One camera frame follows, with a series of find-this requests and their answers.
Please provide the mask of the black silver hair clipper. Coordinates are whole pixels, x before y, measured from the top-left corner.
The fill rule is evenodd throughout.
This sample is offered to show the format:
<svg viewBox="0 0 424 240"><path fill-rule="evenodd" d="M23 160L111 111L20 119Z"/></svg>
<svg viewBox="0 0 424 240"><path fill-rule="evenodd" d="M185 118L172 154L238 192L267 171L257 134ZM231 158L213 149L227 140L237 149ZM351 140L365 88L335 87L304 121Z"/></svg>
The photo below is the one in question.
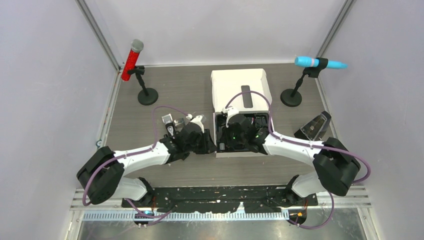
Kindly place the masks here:
<svg viewBox="0 0 424 240"><path fill-rule="evenodd" d="M166 135L173 139L186 125L185 120L183 118L178 118L174 120L170 113L162 116L161 118L167 132Z"/></svg>

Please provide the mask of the white hair clipper box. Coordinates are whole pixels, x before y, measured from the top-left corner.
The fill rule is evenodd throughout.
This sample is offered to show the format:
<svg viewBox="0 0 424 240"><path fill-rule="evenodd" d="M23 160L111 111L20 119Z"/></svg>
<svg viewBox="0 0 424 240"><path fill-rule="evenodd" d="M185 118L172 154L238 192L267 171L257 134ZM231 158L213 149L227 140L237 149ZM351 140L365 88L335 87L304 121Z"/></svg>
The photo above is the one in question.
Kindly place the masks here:
<svg viewBox="0 0 424 240"><path fill-rule="evenodd" d="M266 128L269 122L269 107L273 101L267 74L262 68L213 70L211 72L213 105L213 140L217 146L216 158L256 157L259 153L244 146L229 146L233 138L223 128L226 106L236 108L239 113L252 119L257 128Z"/></svg>

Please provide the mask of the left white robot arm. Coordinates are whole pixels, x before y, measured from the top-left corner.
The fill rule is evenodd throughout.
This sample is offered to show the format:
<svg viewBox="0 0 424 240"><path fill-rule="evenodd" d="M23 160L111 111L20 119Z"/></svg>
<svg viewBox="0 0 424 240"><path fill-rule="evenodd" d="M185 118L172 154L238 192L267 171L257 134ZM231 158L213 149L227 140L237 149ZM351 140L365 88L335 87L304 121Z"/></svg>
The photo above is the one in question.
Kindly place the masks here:
<svg viewBox="0 0 424 240"><path fill-rule="evenodd" d="M101 147L76 174L84 189L82 204L98 205L110 198L122 198L148 207L154 199L148 182L143 177L127 178L128 174L185 160L191 153L211 154L216 149L210 130L192 122L175 136L163 137L149 146L124 151Z"/></svg>

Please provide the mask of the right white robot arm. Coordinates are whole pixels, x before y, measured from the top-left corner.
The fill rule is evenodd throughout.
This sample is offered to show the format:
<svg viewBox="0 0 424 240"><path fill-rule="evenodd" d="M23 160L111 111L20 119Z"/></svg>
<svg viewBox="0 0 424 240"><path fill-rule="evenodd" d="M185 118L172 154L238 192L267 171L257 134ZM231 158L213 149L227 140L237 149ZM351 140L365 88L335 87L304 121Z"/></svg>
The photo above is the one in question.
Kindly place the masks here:
<svg viewBox="0 0 424 240"><path fill-rule="evenodd" d="M253 116L241 113L223 116L222 135L228 147L286 157L314 168L308 174L295 175L286 185L284 194L291 205L299 205L306 197L320 192L345 196L361 169L359 161L336 138L308 142L259 126Z"/></svg>

